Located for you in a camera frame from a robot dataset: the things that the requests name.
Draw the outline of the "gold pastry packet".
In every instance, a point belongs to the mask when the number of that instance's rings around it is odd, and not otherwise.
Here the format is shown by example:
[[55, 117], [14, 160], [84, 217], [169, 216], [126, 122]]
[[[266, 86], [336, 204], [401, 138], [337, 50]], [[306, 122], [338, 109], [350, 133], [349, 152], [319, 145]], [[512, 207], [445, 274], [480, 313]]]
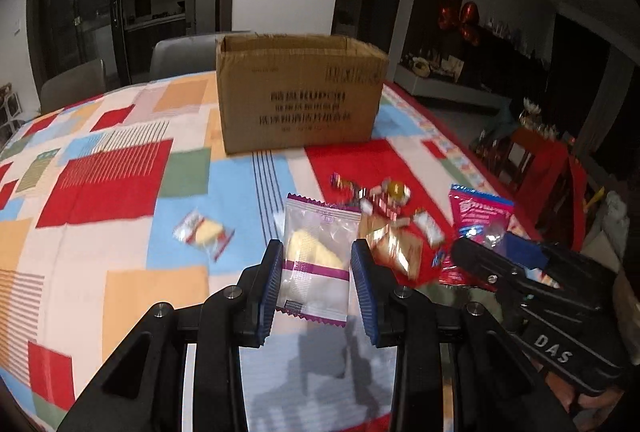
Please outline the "gold pastry packet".
[[405, 226], [377, 215], [363, 215], [358, 237], [367, 241], [375, 262], [409, 280], [418, 279], [423, 240]]

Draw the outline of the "red striped twisted candy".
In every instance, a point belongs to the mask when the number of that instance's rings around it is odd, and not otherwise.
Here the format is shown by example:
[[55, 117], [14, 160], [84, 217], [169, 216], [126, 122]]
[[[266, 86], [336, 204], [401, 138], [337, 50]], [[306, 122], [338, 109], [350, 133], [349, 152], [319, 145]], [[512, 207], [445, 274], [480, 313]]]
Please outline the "red striped twisted candy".
[[391, 221], [401, 217], [401, 206], [386, 194], [371, 194], [360, 199], [360, 210], [366, 215], [378, 215]]

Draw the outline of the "purple trimmed cake packet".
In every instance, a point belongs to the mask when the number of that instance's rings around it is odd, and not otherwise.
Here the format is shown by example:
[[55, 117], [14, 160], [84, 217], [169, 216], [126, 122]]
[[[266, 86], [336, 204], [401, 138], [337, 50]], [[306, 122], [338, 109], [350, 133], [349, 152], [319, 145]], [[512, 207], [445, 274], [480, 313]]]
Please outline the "purple trimmed cake packet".
[[288, 195], [278, 311], [308, 322], [346, 325], [350, 250], [360, 218], [356, 209]]

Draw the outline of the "pink blue snack bag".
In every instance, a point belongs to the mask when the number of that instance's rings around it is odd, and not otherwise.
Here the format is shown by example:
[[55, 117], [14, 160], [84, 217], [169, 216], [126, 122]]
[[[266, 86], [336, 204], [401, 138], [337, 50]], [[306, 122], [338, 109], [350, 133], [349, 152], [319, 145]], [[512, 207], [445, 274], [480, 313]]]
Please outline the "pink blue snack bag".
[[[469, 238], [498, 253], [506, 251], [504, 238], [514, 212], [513, 201], [458, 184], [450, 187], [448, 197], [457, 238]], [[445, 286], [491, 291], [488, 282], [454, 264], [452, 251], [442, 259], [438, 281]]]

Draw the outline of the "red gift bag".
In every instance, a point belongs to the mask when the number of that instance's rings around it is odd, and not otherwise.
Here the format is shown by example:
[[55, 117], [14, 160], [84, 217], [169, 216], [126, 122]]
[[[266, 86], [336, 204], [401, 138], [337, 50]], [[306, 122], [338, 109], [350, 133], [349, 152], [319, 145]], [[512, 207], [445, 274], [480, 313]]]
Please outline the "red gift bag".
[[484, 133], [474, 154], [515, 201], [515, 215], [530, 236], [580, 251], [587, 173], [567, 144], [502, 126]]

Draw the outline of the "small red cake packet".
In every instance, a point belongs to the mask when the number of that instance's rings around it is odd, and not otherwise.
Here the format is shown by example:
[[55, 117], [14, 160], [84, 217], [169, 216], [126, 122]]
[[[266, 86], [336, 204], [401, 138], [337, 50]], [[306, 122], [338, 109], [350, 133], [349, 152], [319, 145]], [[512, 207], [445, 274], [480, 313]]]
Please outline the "small red cake packet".
[[234, 230], [206, 218], [197, 210], [188, 213], [172, 232], [175, 240], [205, 252], [213, 262], [218, 261], [233, 235]]

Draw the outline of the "yellow round candy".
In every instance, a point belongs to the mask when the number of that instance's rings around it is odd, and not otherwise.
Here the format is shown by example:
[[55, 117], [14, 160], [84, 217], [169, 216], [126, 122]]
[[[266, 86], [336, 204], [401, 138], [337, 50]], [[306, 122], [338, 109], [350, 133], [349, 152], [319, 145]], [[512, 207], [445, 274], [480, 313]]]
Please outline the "yellow round candy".
[[383, 192], [387, 196], [387, 199], [390, 200], [393, 204], [397, 204], [398, 206], [405, 206], [408, 204], [411, 197], [410, 188], [402, 181], [392, 180], [391, 178], [386, 178], [386, 180], [382, 183]]

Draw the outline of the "purple foil twisted candy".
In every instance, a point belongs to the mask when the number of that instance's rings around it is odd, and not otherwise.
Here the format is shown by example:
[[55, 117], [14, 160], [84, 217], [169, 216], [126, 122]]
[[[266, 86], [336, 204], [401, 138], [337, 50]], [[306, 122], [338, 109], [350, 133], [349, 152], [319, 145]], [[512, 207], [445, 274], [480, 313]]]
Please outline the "purple foil twisted candy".
[[330, 186], [337, 194], [341, 204], [359, 204], [367, 196], [368, 190], [336, 172], [330, 176]]

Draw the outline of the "white low tv cabinet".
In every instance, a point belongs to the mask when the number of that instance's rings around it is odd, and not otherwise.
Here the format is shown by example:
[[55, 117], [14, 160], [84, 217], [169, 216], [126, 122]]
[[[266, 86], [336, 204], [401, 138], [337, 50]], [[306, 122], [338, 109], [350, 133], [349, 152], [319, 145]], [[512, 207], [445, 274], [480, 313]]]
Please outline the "white low tv cabinet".
[[465, 85], [445, 82], [435, 78], [422, 78], [413, 71], [398, 65], [394, 74], [394, 81], [413, 96], [431, 98], [432, 100], [446, 100], [459, 104], [475, 105], [500, 109], [509, 101], [499, 95], [469, 88]]

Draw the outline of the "colourful patchwork tablecloth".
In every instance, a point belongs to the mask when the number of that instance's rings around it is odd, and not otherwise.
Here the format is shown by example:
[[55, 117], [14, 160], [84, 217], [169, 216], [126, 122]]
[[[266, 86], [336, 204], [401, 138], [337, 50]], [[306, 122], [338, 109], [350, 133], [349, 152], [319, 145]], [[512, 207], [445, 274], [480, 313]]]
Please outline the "colourful patchwork tablecloth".
[[282, 234], [297, 194], [384, 185], [452, 230], [449, 189], [500, 187], [444, 126], [380, 81], [311, 79], [259, 101], [255, 129], [350, 130], [357, 144], [230, 155], [216, 77], [186, 74], [28, 122], [1, 153], [1, 383], [55, 430], [154, 303], [203, 302]]

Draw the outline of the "brown cardboard box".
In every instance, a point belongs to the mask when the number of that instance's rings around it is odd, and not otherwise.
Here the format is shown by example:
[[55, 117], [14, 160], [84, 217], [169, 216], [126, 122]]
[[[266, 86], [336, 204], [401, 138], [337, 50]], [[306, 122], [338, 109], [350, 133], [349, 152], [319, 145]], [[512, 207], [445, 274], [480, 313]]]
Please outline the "brown cardboard box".
[[388, 56], [348, 36], [229, 34], [216, 47], [227, 154], [370, 140]]

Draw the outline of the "red heart balloons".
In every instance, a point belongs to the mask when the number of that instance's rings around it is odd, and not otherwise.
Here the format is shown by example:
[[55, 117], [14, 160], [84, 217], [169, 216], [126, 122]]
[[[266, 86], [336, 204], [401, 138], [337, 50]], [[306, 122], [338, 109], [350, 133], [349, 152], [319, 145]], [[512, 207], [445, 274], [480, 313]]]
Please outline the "red heart balloons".
[[466, 42], [477, 45], [480, 37], [477, 28], [480, 25], [480, 11], [475, 2], [466, 2], [458, 10], [452, 4], [439, 7], [438, 26], [440, 30], [456, 29]]

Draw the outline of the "grey chair near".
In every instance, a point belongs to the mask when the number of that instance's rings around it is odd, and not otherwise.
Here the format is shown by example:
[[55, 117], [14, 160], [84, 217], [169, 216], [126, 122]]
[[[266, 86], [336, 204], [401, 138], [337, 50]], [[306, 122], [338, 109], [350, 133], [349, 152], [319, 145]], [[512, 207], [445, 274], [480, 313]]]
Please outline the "grey chair near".
[[252, 34], [251, 31], [227, 31], [179, 36], [157, 42], [152, 51], [150, 79], [174, 78], [183, 74], [199, 74], [216, 69], [216, 47], [232, 34]]

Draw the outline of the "grey chair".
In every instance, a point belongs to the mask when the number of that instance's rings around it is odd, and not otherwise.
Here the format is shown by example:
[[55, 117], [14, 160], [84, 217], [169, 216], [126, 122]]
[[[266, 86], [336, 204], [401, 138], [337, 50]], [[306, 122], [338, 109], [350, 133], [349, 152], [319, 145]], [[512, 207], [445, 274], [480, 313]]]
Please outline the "grey chair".
[[40, 112], [50, 114], [104, 94], [105, 77], [104, 61], [98, 58], [47, 80], [40, 90]]
[[227, 31], [179, 36], [157, 42], [152, 51], [150, 79], [174, 78], [183, 74], [199, 74], [216, 69], [216, 47], [232, 34], [252, 34], [251, 31]]

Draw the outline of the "grey chair far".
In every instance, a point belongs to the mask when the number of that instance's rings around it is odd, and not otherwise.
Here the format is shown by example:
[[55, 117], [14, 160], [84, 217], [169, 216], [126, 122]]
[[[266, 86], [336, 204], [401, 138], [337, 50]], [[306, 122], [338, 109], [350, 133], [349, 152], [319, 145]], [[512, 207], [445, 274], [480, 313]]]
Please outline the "grey chair far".
[[104, 61], [98, 58], [47, 80], [40, 90], [40, 112], [50, 114], [104, 94], [105, 77]]

